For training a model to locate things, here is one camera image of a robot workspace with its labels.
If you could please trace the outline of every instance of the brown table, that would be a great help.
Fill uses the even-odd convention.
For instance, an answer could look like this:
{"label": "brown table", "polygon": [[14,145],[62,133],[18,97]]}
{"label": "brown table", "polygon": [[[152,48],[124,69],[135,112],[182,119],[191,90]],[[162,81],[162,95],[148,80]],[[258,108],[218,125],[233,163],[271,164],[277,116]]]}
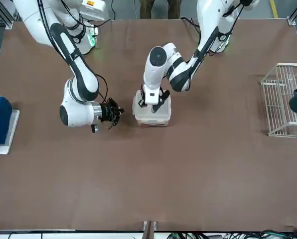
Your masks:
{"label": "brown table", "polygon": [[297,63],[296,30],[285,19],[239,20],[191,91],[171,92],[169,126],[137,125],[132,100],[150,49],[173,42],[188,59],[197,38],[181,20],[101,27],[86,61],[126,112],[117,127],[92,134],[60,121],[71,77],[64,61],[23,24],[6,31],[0,95],[21,114],[10,154],[0,155],[0,229],[139,230],[144,220],[159,230],[297,226],[297,139],[266,135],[259,84],[277,62]]}

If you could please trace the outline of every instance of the clear plastic box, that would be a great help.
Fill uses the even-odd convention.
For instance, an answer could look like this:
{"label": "clear plastic box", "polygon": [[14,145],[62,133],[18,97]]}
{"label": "clear plastic box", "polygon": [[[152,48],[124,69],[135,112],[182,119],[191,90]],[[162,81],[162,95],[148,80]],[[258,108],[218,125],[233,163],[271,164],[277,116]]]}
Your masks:
{"label": "clear plastic box", "polygon": [[137,91],[133,98],[133,115],[135,116],[140,126],[167,126],[171,115],[170,97],[167,98],[165,103],[158,109],[156,113],[152,112],[152,106],[148,105],[141,108],[139,101],[142,99],[141,92]]}

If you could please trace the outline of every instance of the person's leg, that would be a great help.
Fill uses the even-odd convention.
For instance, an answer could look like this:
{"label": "person's leg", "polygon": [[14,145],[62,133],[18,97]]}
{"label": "person's leg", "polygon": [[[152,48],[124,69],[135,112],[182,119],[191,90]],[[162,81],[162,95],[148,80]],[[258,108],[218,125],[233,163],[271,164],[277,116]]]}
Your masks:
{"label": "person's leg", "polygon": [[155,0],[141,0],[140,18],[151,18],[151,10]]}
{"label": "person's leg", "polygon": [[168,19],[179,19],[181,0],[168,1]]}

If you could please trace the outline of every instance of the wire basket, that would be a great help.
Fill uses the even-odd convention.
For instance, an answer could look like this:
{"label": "wire basket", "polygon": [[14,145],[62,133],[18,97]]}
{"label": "wire basket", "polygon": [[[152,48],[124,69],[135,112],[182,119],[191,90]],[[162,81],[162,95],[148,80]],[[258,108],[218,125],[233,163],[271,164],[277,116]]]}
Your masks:
{"label": "wire basket", "polygon": [[289,100],[297,89],[297,64],[278,63],[261,80],[268,120],[268,136],[297,137],[297,113]]}

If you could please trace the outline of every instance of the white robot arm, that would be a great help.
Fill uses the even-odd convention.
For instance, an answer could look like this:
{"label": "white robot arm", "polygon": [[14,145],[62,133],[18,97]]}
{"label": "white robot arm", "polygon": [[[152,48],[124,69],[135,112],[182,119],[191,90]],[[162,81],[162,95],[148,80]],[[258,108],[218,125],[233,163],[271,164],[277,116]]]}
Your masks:
{"label": "white robot arm", "polygon": [[194,74],[209,51],[220,53],[225,49],[239,16],[237,7],[242,5],[249,10],[258,2],[259,0],[198,0],[197,17],[201,35],[194,55],[185,62],[173,43],[153,48],[145,65],[140,106],[152,104],[155,113],[164,103],[169,96],[168,91],[160,94],[160,84],[164,77],[168,78],[173,90],[189,90]]}
{"label": "white robot arm", "polygon": [[97,75],[84,61],[79,48],[68,30],[59,23],[48,1],[13,0],[26,28],[41,44],[52,46],[62,56],[73,72],[64,86],[60,117],[66,126],[92,125],[97,121],[110,121],[116,125],[124,111],[110,98],[100,104],[95,102],[99,93]]}

